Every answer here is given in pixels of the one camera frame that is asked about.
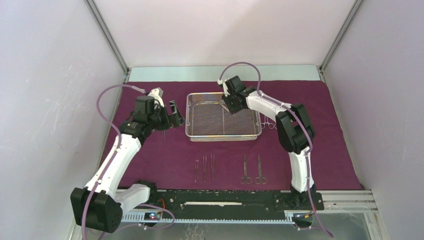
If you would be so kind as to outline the steel forceps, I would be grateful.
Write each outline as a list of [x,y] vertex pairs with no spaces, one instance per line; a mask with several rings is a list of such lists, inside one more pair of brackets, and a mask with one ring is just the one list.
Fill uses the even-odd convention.
[[240,178],[241,184],[250,185],[252,183],[252,178],[248,176],[247,170],[247,156],[243,156],[243,176]]
[[262,161],[260,155],[257,156],[257,167],[258,167],[258,176],[255,177],[254,182],[255,184],[261,184],[265,185],[268,180],[266,177],[263,176],[263,169],[262,169]]
[[261,120],[260,126],[262,129],[268,128],[268,129],[275,129],[276,124],[271,122],[270,119],[264,115],[263,120]]

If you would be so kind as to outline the steel instrument tray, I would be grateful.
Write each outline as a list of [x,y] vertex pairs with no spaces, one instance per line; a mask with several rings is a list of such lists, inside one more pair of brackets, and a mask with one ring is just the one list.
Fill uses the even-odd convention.
[[243,109],[234,115],[219,103],[222,92],[195,92],[187,95],[185,134],[192,142],[256,140],[262,134],[260,114]]

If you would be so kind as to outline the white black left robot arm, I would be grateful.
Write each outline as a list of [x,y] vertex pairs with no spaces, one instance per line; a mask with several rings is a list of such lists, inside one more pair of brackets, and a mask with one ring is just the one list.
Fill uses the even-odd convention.
[[83,188],[76,187],[70,194],[76,224],[106,233],[118,229],[124,214],[139,205],[153,208],[158,194],[153,183],[134,183],[118,192],[118,186],[134,156],[147,138],[157,131],[165,131],[184,124],[174,100],[167,108],[151,96],[135,101],[134,111],[118,128],[113,146],[100,168]]

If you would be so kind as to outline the maroon surgical wrap cloth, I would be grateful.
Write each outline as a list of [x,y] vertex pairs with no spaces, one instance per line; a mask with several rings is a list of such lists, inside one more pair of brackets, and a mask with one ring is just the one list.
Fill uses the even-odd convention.
[[[318,190],[360,190],[329,89],[321,81],[265,81],[260,89],[279,101],[304,104],[315,128],[311,152],[312,178]],[[214,180],[211,172],[214,154]],[[247,157],[247,175],[251,184],[241,184],[243,159]],[[258,155],[266,184],[255,184]],[[203,180],[203,156],[207,156],[206,182]],[[195,182],[195,160],[199,160]],[[136,181],[153,182],[160,189],[187,190],[283,190],[291,184],[288,153],[280,145],[275,129],[264,129],[255,140],[193,142],[183,126],[153,132],[130,162],[120,188]]]

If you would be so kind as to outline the grey scalpel handle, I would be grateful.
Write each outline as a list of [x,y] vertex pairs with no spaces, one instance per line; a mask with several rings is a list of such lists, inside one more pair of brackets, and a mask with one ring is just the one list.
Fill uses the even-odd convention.
[[230,109],[224,105],[223,103],[219,103],[219,105],[225,110],[227,111],[230,115],[234,115],[235,113],[231,112]]

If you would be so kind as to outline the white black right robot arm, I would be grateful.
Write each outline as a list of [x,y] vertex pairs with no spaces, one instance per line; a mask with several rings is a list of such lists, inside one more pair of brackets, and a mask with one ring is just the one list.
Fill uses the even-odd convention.
[[310,204],[315,191],[311,173],[315,129],[305,106],[281,102],[254,87],[230,89],[223,83],[219,86],[223,88],[222,99],[231,114],[250,109],[275,121],[278,140],[290,159],[290,201],[295,208],[304,209]]

